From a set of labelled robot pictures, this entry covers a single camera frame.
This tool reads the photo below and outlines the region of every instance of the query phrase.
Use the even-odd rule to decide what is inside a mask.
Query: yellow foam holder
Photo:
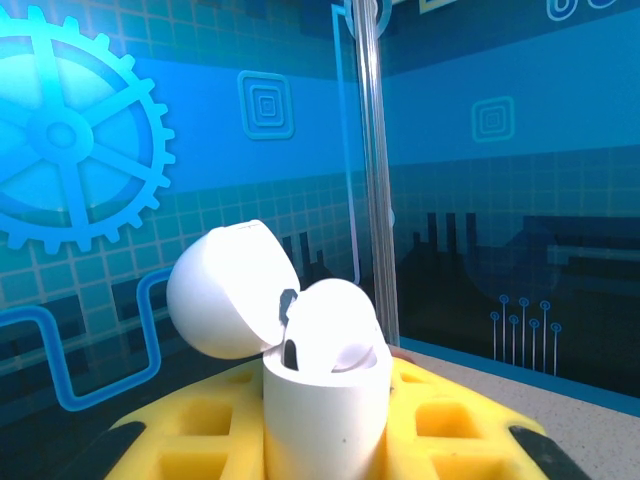
[[[261,360],[247,362],[122,418],[112,430],[132,422],[146,428],[107,480],[267,480],[262,368]],[[544,435],[533,420],[394,359],[383,461],[370,478],[547,479],[510,433],[512,426]]]

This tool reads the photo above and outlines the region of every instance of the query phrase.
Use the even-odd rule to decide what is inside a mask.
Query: earbud
[[[339,373],[371,360],[384,341],[367,294],[351,282],[327,279],[301,292],[287,311],[282,358],[305,374]]]

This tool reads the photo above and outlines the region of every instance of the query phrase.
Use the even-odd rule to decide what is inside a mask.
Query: gray countertop
[[[415,352],[420,367],[540,423],[593,480],[640,480],[640,418]]]

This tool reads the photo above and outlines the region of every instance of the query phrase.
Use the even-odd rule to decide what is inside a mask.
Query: square spiral icon
[[[471,108],[473,139],[478,143],[509,140],[515,133],[513,98],[476,102]]]
[[[238,75],[244,131],[253,140],[291,138],[294,132],[289,81],[275,73]]]

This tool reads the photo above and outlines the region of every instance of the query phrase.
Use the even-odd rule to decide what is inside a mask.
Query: open case lid
[[[246,358],[279,345],[283,291],[300,292],[293,265],[258,220],[211,230],[178,259],[167,285],[169,315],[202,353]]]

